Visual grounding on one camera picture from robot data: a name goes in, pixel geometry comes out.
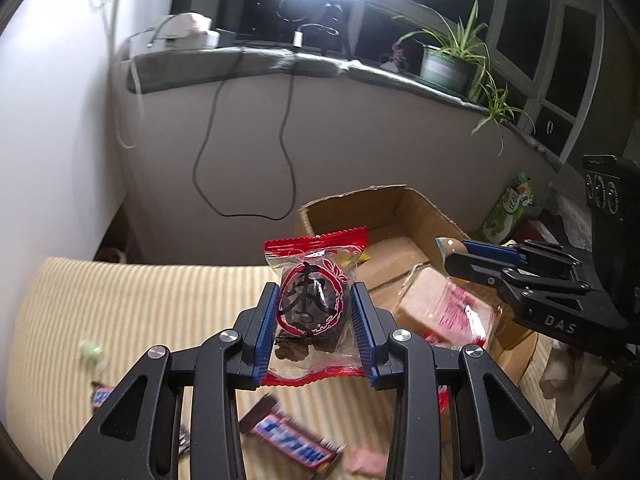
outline cardboard box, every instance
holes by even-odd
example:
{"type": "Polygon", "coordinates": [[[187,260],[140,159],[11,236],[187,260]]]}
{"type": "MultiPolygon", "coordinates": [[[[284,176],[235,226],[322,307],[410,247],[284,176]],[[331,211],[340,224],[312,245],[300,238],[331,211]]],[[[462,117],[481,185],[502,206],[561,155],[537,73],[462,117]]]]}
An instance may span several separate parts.
{"type": "MultiPolygon", "coordinates": [[[[376,306],[391,312],[414,266],[429,262],[444,272],[436,237],[468,239],[425,196],[403,185],[370,187],[310,202],[300,208],[296,235],[315,236],[360,226],[369,232],[370,259],[358,266],[356,278],[367,285],[376,306]]],[[[498,299],[494,289],[455,281],[496,312],[502,311],[494,333],[500,351],[516,348],[531,334],[511,321],[510,307],[498,299]]]]}

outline potted plant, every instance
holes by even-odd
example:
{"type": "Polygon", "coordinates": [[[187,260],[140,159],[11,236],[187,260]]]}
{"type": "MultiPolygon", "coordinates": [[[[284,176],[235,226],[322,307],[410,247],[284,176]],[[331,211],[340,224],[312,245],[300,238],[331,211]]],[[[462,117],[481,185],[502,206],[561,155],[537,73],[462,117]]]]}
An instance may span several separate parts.
{"type": "Polygon", "coordinates": [[[478,0],[473,4],[466,25],[459,18],[455,30],[449,27],[447,20],[437,10],[435,12],[447,27],[446,34],[423,28],[405,34],[396,43],[401,45],[417,34],[428,34],[435,38],[439,47],[423,45],[420,78],[457,94],[473,94],[474,88],[489,68],[487,47],[476,38],[478,32],[486,27],[485,23],[476,25],[478,0]]]}
{"type": "Polygon", "coordinates": [[[486,73],[487,76],[487,84],[481,84],[480,88],[484,91],[487,98],[487,117],[483,117],[478,121],[478,124],[471,130],[471,135],[476,133],[480,128],[482,128],[485,124],[493,121],[498,126],[498,132],[500,133],[500,153],[502,154],[502,150],[504,150],[504,136],[502,134],[502,127],[509,120],[515,120],[515,114],[520,113],[524,114],[529,118],[531,124],[533,124],[533,132],[536,132],[536,125],[531,119],[531,116],[527,114],[522,108],[516,108],[515,106],[509,106],[507,104],[507,98],[509,97],[509,86],[505,85],[505,88],[498,88],[495,85],[494,78],[490,73],[486,73]]]}

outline plastic bag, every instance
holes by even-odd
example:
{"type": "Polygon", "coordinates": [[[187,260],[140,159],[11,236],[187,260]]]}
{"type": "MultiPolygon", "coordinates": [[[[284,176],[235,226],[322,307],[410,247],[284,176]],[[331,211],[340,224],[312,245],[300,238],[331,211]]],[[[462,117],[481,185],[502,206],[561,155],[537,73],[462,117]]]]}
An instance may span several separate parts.
{"type": "Polygon", "coordinates": [[[267,263],[281,279],[278,326],[262,384],[302,386],[362,375],[350,288],[366,245],[364,227],[265,242],[267,263]]]}
{"type": "MultiPolygon", "coordinates": [[[[421,335],[431,345],[460,350],[486,348],[500,313],[430,265],[415,267],[404,282],[394,318],[398,326],[421,335]]],[[[442,412],[448,405],[446,386],[438,390],[442,412]]]]}

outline window sill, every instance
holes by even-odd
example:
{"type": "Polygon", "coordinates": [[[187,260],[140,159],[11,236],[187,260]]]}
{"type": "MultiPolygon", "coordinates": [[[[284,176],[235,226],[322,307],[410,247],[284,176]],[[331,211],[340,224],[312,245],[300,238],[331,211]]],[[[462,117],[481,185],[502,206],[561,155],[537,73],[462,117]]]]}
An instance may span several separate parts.
{"type": "MultiPolygon", "coordinates": [[[[364,65],[357,60],[346,61],[317,54],[301,52],[294,56],[286,48],[229,47],[215,50],[166,50],[143,54],[135,58],[142,94],[161,92],[197,84],[206,84],[225,79],[253,77],[269,74],[290,74],[319,78],[334,78],[341,75],[364,84],[392,88],[408,92],[443,104],[486,115],[487,109],[459,97],[441,92],[415,76],[404,76],[381,68],[364,65]],[[242,52],[243,58],[236,61],[242,52]]],[[[126,79],[127,89],[136,92],[131,72],[126,79]]],[[[562,164],[550,150],[537,140],[522,132],[514,124],[508,129],[517,134],[527,146],[537,151],[556,170],[562,164]]]]}

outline plant pot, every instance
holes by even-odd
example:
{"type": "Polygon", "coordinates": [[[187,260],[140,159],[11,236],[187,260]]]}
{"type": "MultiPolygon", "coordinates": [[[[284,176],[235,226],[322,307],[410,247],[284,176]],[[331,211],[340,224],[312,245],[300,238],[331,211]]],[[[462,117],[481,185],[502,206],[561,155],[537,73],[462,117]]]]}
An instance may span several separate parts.
{"type": "Polygon", "coordinates": [[[478,67],[457,57],[437,54],[436,46],[425,46],[420,78],[456,94],[466,95],[478,67]]]}

